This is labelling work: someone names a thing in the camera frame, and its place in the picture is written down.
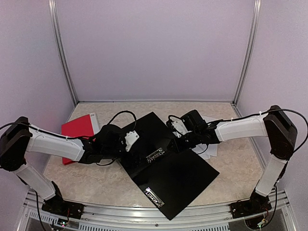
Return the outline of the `red folder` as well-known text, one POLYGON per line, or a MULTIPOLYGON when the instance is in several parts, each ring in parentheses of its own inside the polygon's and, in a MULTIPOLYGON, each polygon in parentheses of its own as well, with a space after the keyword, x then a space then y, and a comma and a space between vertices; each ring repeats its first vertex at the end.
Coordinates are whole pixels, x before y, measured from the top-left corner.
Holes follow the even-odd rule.
POLYGON ((87 114, 61 126, 61 134, 69 137, 90 137, 100 131, 95 113, 87 114))

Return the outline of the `white sheet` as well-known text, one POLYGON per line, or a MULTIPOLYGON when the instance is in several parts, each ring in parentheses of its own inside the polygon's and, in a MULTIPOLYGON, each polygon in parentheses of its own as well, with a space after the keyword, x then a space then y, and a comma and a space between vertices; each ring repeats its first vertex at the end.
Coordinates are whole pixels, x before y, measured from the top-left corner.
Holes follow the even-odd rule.
POLYGON ((209 160, 211 157, 217 157, 218 145, 217 144, 199 144, 192 149, 193 152, 198 154, 204 160, 209 160))

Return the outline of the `black folder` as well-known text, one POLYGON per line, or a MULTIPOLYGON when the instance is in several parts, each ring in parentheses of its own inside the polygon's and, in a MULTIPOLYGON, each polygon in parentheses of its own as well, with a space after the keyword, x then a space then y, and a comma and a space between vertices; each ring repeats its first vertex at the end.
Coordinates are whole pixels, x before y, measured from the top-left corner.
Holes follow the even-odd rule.
POLYGON ((172 220, 196 199, 219 175, 202 157, 187 149, 167 146, 175 135, 151 112, 122 128, 139 135, 120 164, 146 197, 172 220))

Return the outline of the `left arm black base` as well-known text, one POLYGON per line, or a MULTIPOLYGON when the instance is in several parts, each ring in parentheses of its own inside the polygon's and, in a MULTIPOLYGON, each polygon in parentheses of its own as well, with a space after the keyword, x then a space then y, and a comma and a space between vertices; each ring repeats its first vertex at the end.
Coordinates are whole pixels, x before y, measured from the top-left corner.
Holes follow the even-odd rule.
POLYGON ((55 196, 49 200, 44 200, 42 210, 67 218, 81 219, 84 205, 64 200, 59 187, 53 181, 51 182, 55 188, 55 196))

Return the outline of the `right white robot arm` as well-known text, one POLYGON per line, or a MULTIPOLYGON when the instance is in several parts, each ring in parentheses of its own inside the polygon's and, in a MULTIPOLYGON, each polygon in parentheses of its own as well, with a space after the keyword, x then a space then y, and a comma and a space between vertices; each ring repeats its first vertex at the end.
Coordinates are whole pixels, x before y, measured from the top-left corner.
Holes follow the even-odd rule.
POLYGON ((181 117, 186 132, 173 138, 168 148, 182 152, 199 144, 220 144, 237 139, 251 139, 265 166, 255 186, 255 195, 246 203, 249 213, 255 214, 265 205, 265 199, 282 178, 286 166, 295 153, 298 131, 287 113, 292 110, 272 105, 268 110, 240 118, 205 121, 198 111, 193 110, 181 117))

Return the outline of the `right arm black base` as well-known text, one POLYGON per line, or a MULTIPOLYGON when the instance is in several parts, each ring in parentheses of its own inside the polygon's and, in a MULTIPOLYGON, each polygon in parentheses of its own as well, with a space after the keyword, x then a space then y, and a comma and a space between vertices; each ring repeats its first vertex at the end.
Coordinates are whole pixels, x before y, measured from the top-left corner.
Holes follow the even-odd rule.
POLYGON ((266 212, 272 209, 269 196, 262 196, 255 190, 247 200, 240 200, 230 204, 232 218, 242 218, 266 212))

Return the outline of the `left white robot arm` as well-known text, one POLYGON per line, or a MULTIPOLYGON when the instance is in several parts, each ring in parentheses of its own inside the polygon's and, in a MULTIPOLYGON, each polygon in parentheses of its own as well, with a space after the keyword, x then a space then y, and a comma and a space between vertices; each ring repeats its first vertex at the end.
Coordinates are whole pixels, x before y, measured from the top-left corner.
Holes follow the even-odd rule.
POLYGON ((91 136, 69 137, 43 130, 29 123, 24 116, 1 126, 6 129, 0 138, 0 166, 13 172, 30 186, 57 214, 67 210, 56 186, 26 161, 27 152, 68 158, 81 164, 99 163, 103 159, 121 158, 139 139, 135 131, 124 132, 107 124, 91 136))

